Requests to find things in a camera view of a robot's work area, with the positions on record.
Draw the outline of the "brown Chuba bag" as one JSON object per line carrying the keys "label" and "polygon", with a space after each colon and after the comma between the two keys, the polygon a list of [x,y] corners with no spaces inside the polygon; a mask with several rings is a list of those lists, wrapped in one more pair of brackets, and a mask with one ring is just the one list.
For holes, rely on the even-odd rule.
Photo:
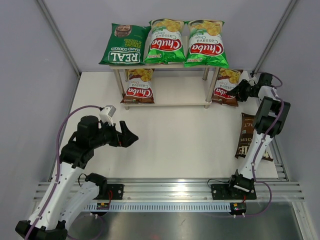
{"label": "brown Chuba bag", "polygon": [[237,107],[236,97],[229,95],[228,92],[239,84],[242,72],[242,69],[221,68],[211,97],[212,102]]}
{"label": "brown Chuba bag", "polygon": [[128,87],[122,98],[124,104],[154,104],[153,68],[126,69]]}

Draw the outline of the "brown sea salt chips bag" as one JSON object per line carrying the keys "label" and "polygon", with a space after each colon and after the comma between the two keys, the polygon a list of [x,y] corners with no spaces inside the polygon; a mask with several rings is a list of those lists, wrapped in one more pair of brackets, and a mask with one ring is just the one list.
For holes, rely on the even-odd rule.
{"label": "brown sea salt chips bag", "polygon": [[234,155],[236,159],[238,159],[239,157],[245,158],[247,155],[254,135],[254,117],[254,115],[246,114],[244,112],[241,113],[241,130],[237,149]]}

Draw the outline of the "green Chuba chips bag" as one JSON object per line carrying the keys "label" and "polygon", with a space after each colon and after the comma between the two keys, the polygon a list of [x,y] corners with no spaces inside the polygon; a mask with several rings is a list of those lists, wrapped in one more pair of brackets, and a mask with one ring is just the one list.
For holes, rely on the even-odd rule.
{"label": "green Chuba chips bag", "polygon": [[187,22],[189,39],[185,67],[229,67],[222,40],[224,23],[224,21],[213,19]]}
{"label": "green Chuba chips bag", "polygon": [[182,43],[182,20],[160,18],[149,22],[150,43],[144,59],[146,64],[183,63],[187,60]]}

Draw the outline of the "dark green REAL chips bag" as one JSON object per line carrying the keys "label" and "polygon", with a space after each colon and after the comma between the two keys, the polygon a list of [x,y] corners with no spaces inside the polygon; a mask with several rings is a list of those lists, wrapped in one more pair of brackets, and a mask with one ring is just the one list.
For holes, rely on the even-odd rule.
{"label": "dark green REAL chips bag", "polygon": [[100,65],[143,65],[150,26],[112,23],[112,31]]}

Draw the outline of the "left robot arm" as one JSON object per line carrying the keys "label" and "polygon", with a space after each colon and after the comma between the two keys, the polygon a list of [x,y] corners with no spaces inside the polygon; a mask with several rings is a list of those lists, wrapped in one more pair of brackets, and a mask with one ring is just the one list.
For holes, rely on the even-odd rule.
{"label": "left robot arm", "polygon": [[108,194],[107,178],[91,173],[80,190],[68,199],[76,179],[84,172],[95,149],[109,145],[127,148],[139,138],[125,121],[120,131],[107,121],[89,115],[80,119],[77,130],[62,148],[57,172],[37,209],[27,220],[20,220],[15,231],[26,240],[64,240],[76,217],[94,198]]}

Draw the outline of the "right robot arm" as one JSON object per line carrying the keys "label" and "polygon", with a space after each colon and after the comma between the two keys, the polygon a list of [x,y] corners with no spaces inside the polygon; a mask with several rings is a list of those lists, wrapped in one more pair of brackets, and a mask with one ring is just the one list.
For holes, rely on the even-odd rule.
{"label": "right robot arm", "polygon": [[277,76],[268,72],[259,72],[258,82],[251,85],[243,79],[238,86],[228,92],[239,102],[245,102],[249,97],[260,100],[259,108],[253,119],[253,138],[244,158],[244,163],[231,175],[227,193],[232,198],[255,193],[256,171],[269,144],[279,135],[285,125],[291,104],[277,94],[277,88],[283,85],[273,85]]}

